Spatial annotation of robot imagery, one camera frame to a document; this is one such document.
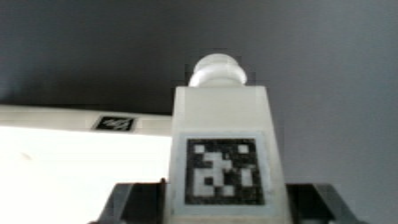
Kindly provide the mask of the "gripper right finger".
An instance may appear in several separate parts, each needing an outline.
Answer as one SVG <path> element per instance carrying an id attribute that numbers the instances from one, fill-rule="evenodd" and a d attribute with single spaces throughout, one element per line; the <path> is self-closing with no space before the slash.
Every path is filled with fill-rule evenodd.
<path id="1" fill-rule="evenodd" d="M 293 183 L 286 189 L 293 224 L 362 224 L 330 184 Z"/>

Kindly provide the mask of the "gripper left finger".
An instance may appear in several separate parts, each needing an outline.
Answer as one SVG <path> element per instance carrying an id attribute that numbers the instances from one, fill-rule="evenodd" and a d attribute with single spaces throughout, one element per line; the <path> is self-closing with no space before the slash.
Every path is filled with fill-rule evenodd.
<path id="1" fill-rule="evenodd" d="M 163 224 L 165 179 L 117 183 L 99 217 L 87 224 Z"/>

